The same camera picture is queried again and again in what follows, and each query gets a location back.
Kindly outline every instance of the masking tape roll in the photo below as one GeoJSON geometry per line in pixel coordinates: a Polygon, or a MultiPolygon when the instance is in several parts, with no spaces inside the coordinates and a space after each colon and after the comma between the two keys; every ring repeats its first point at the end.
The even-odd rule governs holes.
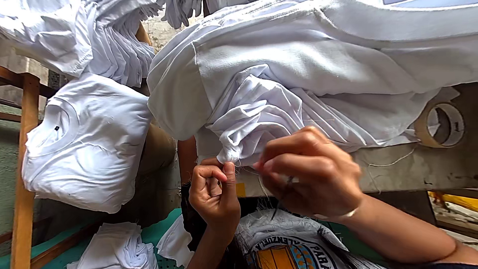
{"type": "Polygon", "coordinates": [[[421,140],[421,144],[429,147],[454,147],[460,142],[465,133],[465,121],[463,120],[463,116],[454,105],[448,102],[427,104],[413,125],[415,127],[415,135],[421,140]],[[437,142],[428,130],[428,116],[434,108],[443,110],[450,121],[450,135],[443,143],[437,142]]]}

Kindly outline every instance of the hand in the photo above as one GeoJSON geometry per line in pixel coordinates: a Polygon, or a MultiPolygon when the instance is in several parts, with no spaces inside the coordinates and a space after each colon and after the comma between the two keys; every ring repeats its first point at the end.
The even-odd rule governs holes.
{"type": "Polygon", "coordinates": [[[189,202],[207,223],[207,229],[229,244],[240,219],[234,164],[227,162],[222,171],[214,165],[196,166],[189,189],[189,202]]]}
{"type": "Polygon", "coordinates": [[[333,219],[358,208],[363,199],[360,167],[315,127],[269,141],[254,168],[264,186],[288,210],[301,215],[333,219]],[[287,182],[280,175],[299,182],[284,191],[287,182]]]}

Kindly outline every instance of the yellow object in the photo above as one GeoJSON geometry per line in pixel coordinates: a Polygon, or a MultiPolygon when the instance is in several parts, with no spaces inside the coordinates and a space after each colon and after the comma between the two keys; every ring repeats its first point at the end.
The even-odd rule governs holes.
{"type": "Polygon", "coordinates": [[[238,197],[246,197],[246,185],[244,183],[236,184],[236,194],[238,197]]]}
{"type": "Polygon", "coordinates": [[[441,199],[444,202],[451,202],[457,205],[461,205],[464,208],[478,212],[478,199],[456,196],[451,194],[438,195],[436,192],[429,191],[428,195],[435,199],[441,199]]]}

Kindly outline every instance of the white fabric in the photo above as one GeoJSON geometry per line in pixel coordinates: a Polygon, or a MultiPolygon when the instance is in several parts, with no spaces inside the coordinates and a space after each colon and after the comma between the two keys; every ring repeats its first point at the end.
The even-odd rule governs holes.
{"type": "Polygon", "coordinates": [[[0,42],[15,47],[17,54],[74,77],[93,58],[80,0],[1,0],[0,6],[0,42]]]}
{"type": "Polygon", "coordinates": [[[477,4],[477,0],[407,0],[392,4],[400,8],[442,8],[477,4]]]}
{"type": "Polygon", "coordinates": [[[134,194],[151,113],[147,97],[109,78],[83,74],[47,103],[27,134],[22,177],[38,198],[117,212],[134,194]]]}
{"type": "MultiPolygon", "coordinates": [[[[205,1],[209,7],[210,0],[205,1]]],[[[182,24],[189,26],[188,19],[193,16],[193,12],[196,14],[196,17],[199,16],[201,14],[201,8],[202,0],[166,0],[166,12],[161,18],[161,21],[168,21],[169,25],[174,29],[181,28],[182,24]]]]}
{"type": "Polygon", "coordinates": [[[141,228],[133,223],[104,223],[79,261],[67,269],[158,269],[152,243],[141,241],[141,228]]]}
{"type": "Polygon", "coordinates": [[[1,47],[79,77],[83,72],[139,87],[154,49],[134,36],[165,0],[0,0],[1,47]]]}
{"type": "Polygon", "coordinates": [[[193,238],[184,229],[183,215],[181,214],[161,237],[156,248],[161,257],[174,259],[176,267],[183,265],[187,268],[194,254],[194,251],[189,250],[187,247],[191,240],[193,238]]]}
{"type": "Polygon", "coordinates": [[[225,8],[153,59],[148,105],[176,139],[211,129],[219,161],[241,166],[305,125],[347,151],[413,142],[405,131],[441,87],[478,80],[476,12],[354,0],[225,8]]]}

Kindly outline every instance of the green surface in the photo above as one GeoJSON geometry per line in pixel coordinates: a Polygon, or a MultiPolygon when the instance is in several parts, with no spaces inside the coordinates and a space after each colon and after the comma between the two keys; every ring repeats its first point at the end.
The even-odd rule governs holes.
{"type": "Polygon", "coordinates": [[[329,228],[351,253],[361,255],[378,264],[385,264],[380,254],[358,239],[346,226],[333,222],[319,222],[329,228]]]}

